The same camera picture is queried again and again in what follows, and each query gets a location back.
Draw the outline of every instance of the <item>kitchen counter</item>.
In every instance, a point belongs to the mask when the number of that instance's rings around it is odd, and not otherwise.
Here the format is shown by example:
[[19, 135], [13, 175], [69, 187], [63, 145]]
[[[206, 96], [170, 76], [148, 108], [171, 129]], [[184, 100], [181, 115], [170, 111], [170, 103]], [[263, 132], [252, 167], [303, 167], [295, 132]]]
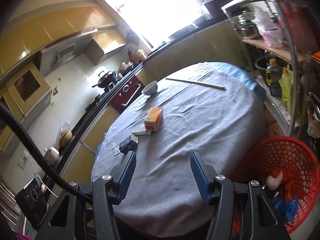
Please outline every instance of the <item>kitchen counter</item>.
[[[240, 8], [238, 10], [235, 10], [232, 12], [232, 17], [235, 17], [239, 14], [241, 14], [242, 11], [244, 10], [248, 10], [248, 8]], [[218, 17], [215, 17], [213, 19], [210, 19], [210, 20], [207, 20], [207, 22], [203, 25], [201, 25], [200, 27], [197, 27], [197, 28], [194, 28], [193, 30], [191, 30], [190, 32], [188, 33], [185, 33], [183, 35], [181, 35], [180, 37], [170, 41], [169, 43], [165, 44], [164, 46], [162, 46], [161, 48], [159, 49], [156, 49], [154, 52], [152, 52], [148, 58], [144, 61], [144, 63], [147, 63], [148, 61], [150, 61], [151, 59], [153, 59], [155, 56], [158, 56], [159, 54], [161, 54], [165, 49], [168, 49], [169, 47], [171, 47], [172, 45], [176, 44], [177, 42], [179, 41], [182, 41], [183, 39], [193, 35], [193, 34], [196, 34], [200, 31], [202, 31], [203, 29], [205, 28], [208, 28], [212, 25], [215, 25], [215, 24], [218, 24], [222, 21], [225, 21], [225, 20], [228, 20], [227, 16], [226, 15], [220, 15]]]
[[[235, 11], [234, 16], [238, 15], [241, 13], [243, 8], [241, 8], [238, 11]], [[91, 122], [95, 119], [95, 117], [98, 115], [98, 113], [103, 109], [103, 107], [110, 101], [110, 99], [119, 92], [119, 90], [123, 87], [123, 85], [136, 73], [138, 73], [143, 66], [148, 63], [150, 60], [155, 58], [156, 56], [159, 56], [162, 54], [164, 51], [166, 51], [168, 48], [173, 46], [174, 44], [182, 41], [183, 39], [194, 35], [205, 28], [209, 28], [212, 25], [216, 25], [218, 23], [221, 23], [223, 21], [226, 21], [227, 17], [225, 15], [221, 15], [219, 17], [216, 17], [214, 19], [208, 20], [204, 25], [201, 27], [195, 28], [191, 30], [188, 33], [185, 33], [184, 35], [181, 35], [180, 37], [172, 40], [168, 44], [162, 46], [161, 48], [157, 49], [156, 51], [152, 52], [146, 60], [144, 60], [141, 64], [139, 64], [134, 70], [130, 71], [127, 73], [108, 93], [104, 95], [103, 98], [100, 99], [97, 103], [95, 103], [94, 107], [90, 107], [91, 110], [87, 111], [84, 116], [79, 120], [79, 122], [76, 124], [76, 126], [73, 128], [72, 133], [75, 136], [74, 140], [69, 143], [62, 151], [60, 151], [60, 161], [55, 165], [55, 170], [57, 171], [58, 174], [61, 173], [63, 167], [65, 166], [66, 162], [68, 161], [68, 158], [70, 157], [73, 149], [76, 147], [77, 143], [79, 142], [81, 136], [83, 133], [86, 131], [86, 129], [89, 127]], [[53, 189], [54, 187], [54, 182], [46, 175], [44, 177], [44, 183], [50, 188]], [[46, 200], [49, 199], [50, 192], [46, 191], [45, 198]]]

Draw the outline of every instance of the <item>oven handle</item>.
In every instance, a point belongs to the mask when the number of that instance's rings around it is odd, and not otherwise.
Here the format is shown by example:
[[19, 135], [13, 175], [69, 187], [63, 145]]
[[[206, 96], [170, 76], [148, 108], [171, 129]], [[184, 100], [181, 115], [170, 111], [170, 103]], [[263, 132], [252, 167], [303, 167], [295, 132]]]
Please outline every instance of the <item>oven handle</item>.
[[132, 98], [135, 96], [135, 94], [138, 92], [138, 90], [139, 90], [140, 87], [141, 87], [141, 84], [137, 84], [137, 85], [138, 85], [137, 90], [136, 90], [136, 91], [133, 93], [133, 95], [129, 98], [128, 102], [125, 103], [125, 104], [121, 104], [121, 106], [124, 106], [124, 107], [127, 107], [127, 106], [128, 106], [128, 104], [130, 103], [130, 101], [132, 100]]

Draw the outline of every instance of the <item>electric outlet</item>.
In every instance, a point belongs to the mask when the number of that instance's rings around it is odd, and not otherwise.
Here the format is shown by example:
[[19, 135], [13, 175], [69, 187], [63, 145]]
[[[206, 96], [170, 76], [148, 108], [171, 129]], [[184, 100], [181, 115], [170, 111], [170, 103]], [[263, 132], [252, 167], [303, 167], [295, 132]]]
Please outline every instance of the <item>electric outlet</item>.
[[18, 166], [23, 170], [24, 167], [26, 166], [27, 164], [27, 161], [30, 157], [30, 154], [27, 150], [24, 150], [23, 151], [23, 154], [21, 155], [21, 157], [19, 158], [19, 161], [18, 161]]
[[18, 161], [18, 166], [23, 170], [26, 164], [27, 164], [27, 159], [20, 157]]

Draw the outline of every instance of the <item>round table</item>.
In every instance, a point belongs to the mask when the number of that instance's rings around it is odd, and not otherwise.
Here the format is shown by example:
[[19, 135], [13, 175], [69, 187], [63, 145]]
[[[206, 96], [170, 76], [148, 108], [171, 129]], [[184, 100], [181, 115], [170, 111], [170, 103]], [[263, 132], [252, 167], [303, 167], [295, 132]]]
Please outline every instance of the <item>round table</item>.
[[[236, 70], [240, 74], [225, 73]], [[216, 172], [230, 175], [250, 146], [262, 138], [265, 114], [260, 86], [227, 63], [199, 63], [170, 75], [223, 85], [225, 90], [163, 79], [155, 95], [141, 95], [112, 124], [92, 170], [92, 181], [123, 161], [114, 145], [143, 124], [152, 106], [163, 107], [159, 131], [139, 136], [137, 165], [117, 217], [156, 237], [181, 236], [212, 218], [190, 168], [198, 151]]]

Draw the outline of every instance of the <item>wok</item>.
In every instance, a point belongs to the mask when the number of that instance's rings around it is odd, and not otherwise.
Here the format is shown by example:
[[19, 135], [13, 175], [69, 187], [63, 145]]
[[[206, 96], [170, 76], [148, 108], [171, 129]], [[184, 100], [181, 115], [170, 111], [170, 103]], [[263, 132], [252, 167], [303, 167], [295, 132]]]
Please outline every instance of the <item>wok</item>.
[[100, 88], [105, 88], [106, 86], [108, 86], [111, 82], [113, 82], [116, 78], [116, 72], [115, 71], [109, 71], [107, 73], [105, 73], [103, 76], [100, 76], [102, 73], [104, 73], [104, 71], [101, 71], [99, 73], [99, 81], [97, 84], [93, 85], [92, 87], [100, 87]]

